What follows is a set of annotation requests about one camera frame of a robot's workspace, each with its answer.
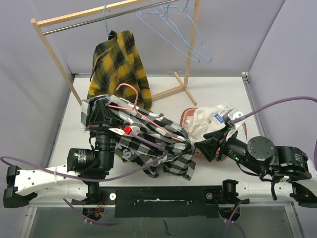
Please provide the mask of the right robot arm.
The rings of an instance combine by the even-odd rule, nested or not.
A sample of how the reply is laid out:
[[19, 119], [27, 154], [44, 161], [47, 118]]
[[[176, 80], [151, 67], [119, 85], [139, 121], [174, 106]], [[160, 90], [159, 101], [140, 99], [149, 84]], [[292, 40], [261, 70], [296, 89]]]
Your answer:
[[227, 203], [271, 198], [296, 201], [307, 208], [317, 206], [317, 172], [297, 147], [275, 146], [263, 136], [245, 143], [237, 139], [237, 133], [230, 136], [225, 128], [204, 135], [195, 147], [208, 161], [230, 158], [243, 173], [260, 180], [259, 183], [224, 180], [220, 196]]

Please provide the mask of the black white checked shirt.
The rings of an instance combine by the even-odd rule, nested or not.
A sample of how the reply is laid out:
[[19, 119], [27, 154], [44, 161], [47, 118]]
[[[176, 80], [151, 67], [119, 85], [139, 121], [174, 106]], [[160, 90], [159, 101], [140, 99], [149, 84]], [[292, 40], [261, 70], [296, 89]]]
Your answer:
[[[102, 96], [109, 98], [108, 106], [117, 117], [125, 121], [134, 118], [141, 124], [137, 137], [114, 134], [115, 153], [118, 157], [140, 167], [152, 163], [144, 172], [153, 178], [158, 177], [157, 168], [162, 165], [166, 174], [191, 180], [196, 165], [193, 161], [195, 147], [182, 126], [169, 120], [164, 114], [154, 114], [115, 95], [96, 97]], [[81, 127], [87, 130], [85, 101], [81, 105]]]

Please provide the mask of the light blue wire hanger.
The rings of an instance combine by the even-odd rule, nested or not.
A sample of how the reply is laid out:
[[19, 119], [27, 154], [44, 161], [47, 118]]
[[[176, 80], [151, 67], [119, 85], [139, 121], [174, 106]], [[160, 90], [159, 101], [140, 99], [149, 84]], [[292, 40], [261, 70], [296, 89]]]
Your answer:
[[[198, 30], [198, 21], [199, 21], [199, 14], [201, 10], [201, 1], [199, 0], [198, 2], [195, 3], [194, 6], [194, 12], [193, 16], [189, 15], [189, 0], [186, 1], [185, 5], [183, 8], [180, 8], [178, 6], [172, 5], [172, 1], [169, 0], [168, 3], [165, 6], [160, 6], [161, 10], [164, 10], [164, 12], [158, 12], [155, 10], [155, 13], [159, 15], [159, 17], [164, 21], [164, 23], [167, 24], [167, 26], [180, 38], [180, 40], [184, 43], [187, 53], [185, 53], [183, 50], [178, 48], [176, 45], [174, 45], [170, 40], [168, 40], [166, 37], [164, 37], [161, 33], [158, 33], [158, 35], [165, 40], [169, 45], [171, 45], [174, 49], [176, 49], [178, 52], [180, 52], [182, 55], [186, 56], [187, 59], [190, 61], [193, 61], [195, 63], [200, 63], [201, 60], [204, 60], [206, 62], [212, 62], [212, 55], [208, 48], [204, 46], [203, 39], [201, 37], [201, 34]], [[180, 29], [174, 23], [170, 17], [170, 11], [172, 9], [175, 9], [181, 13], [184, 13], [190, 23], [192, 24], [192, 30], [193, 32], [191, 33], [190, 40], [186, 40], [185, 36], [181, 33]], [[196, 37], [198, 37], [200, 41], [200, 47], [202, 50], [204, 50], [207, 53], [207, 57], [204, 56], [202, 53], [200, 53], [196, 48], [195, 48], [195, 40]]]

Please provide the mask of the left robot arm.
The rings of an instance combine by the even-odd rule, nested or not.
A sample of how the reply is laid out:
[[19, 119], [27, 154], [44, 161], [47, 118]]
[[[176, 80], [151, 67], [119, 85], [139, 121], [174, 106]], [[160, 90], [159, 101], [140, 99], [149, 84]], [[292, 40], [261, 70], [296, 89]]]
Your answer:
[[94, 204], [101, 200], [99, 183], [114, 165], [115, 134], [124, 122], [111, 111], [108, 98], [82, 103], [81, 121], [95, 143], [90, 149], [71, 148], [66, 164], [24, 170], [10, 165], [3, 193], [5, 208], [20, 208], [44, 198], [74, 199]]

